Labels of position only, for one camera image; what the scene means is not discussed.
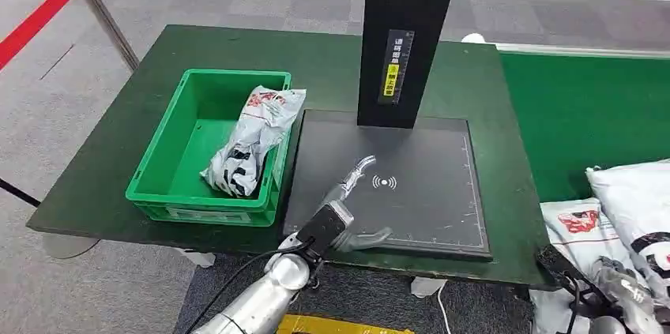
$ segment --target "green plastic crate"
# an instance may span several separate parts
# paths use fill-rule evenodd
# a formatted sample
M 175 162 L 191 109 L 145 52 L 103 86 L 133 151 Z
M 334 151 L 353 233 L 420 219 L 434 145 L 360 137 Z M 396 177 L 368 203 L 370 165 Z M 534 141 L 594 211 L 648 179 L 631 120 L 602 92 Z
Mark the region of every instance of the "green plastic crate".
M 291 74 L 274 71 L 189 69 L 167 106 L 126 190 L 150 219 L 267 227 L 274 222 L 289 135 L 268 152 L 254 194 L 231 197 L 200 177 L 235 128 L 257 86 L 281 90 Z

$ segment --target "red barrier rope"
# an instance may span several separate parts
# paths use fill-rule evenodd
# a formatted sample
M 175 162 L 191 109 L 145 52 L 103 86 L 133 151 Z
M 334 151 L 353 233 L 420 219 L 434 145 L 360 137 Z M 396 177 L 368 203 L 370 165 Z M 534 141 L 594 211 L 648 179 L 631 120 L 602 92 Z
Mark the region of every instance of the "red barrier rope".
M 68 1 L 46 0 L 0 42 L 0 69 L 3 69 Z

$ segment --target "white cable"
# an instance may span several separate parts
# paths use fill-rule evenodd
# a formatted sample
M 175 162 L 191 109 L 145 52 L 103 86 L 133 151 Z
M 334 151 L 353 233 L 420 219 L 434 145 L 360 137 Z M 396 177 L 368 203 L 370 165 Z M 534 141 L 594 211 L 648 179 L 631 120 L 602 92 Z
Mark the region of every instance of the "white cable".
M 444 316 L 444 326 L 446 327 L 446 332 L 447 334 L 451 334 L 451 330 L 449 329 L 449 321 L 446 319 L 446 310 L 444 310 L 444 305 L 442 304 L 442 289 L 444 289 L 444 284 L 442 284 L 438 290 L 438 304 L 440 305 L 442 315 Z

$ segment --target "printed plastic bag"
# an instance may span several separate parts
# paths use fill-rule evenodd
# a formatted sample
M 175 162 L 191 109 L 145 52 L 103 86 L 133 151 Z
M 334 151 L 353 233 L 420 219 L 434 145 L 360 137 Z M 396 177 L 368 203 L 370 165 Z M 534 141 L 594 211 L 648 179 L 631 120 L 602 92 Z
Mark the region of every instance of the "printed plastic bag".
M 306 94 L 304 89 L 254 88 L 228 143 L 200 175 L 215 190 L 250 196 L 258 184 L 265 155 L 291 129 Z
M 576 201 L 546 202 L 541 204 L 549 242 L 585 276 L 593 274 L 594 263 L 602 256 L 620 261 L 633 268 L 626 247 L 621 243 L 612 223 L 602 213 L 596 198 Z M 636 274 L 638 281 L 644 279 Z M 530 298 L 535 305 L 533 333 L 555 334 L 565 332 L 572 311 L 568 307 L 574 296 L 568 291 L 534 291 Z M 574 334 L 587 334 L 590 320 L 577 316 Z
M 588 168 L 586 176 L 654 298 L 670 306 L 670 160 Z

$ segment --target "gray carpet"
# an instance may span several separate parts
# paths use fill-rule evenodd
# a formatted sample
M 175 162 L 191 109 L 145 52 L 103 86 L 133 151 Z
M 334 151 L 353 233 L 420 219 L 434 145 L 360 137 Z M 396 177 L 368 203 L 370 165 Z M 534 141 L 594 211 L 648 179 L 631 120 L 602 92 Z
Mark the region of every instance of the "gray carpet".
M 213 267 L 194 273 L 173 334 L 183 334 L 220 285 L 249 257 L 219 255 Z M 220 312 L 244 288 L 262 274 L 264 261 L 243 272 L 234 285 L 208 312 L 201 324 Z M 416 334 L 446 332 L 435 296 L 410 294 L 412 278 L 358 268 L 325 266 L 319 287 L 303 292 L 290 313 L 334 318 L 382 328 L 412 330 Z M 532 306 L 514 297 L 511 288 L 486 283 L 447 281 L 442 300 L 451 331 L 468 333 L 529 332 Z

